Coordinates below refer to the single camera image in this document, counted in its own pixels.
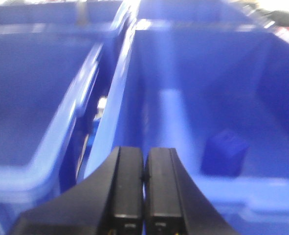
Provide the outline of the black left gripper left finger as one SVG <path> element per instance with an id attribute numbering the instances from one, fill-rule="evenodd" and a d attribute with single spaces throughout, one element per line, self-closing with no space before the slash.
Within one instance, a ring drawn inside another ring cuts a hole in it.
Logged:
<path id="1" fill-rule="evenodd" d="M 143 155 L 115 147 L 85 180 L 22 212 L 11 235 L 140 235 L 143 228 Z"/>

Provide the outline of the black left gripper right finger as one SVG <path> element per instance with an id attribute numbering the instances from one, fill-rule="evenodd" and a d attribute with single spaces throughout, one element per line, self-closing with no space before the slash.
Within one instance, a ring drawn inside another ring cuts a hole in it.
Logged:
<path id="1" fill-rule="evenodd" d="M 151 148 L 145 174 L 146 234 L 238 234 L 194 183 L 174 148 Z"/>

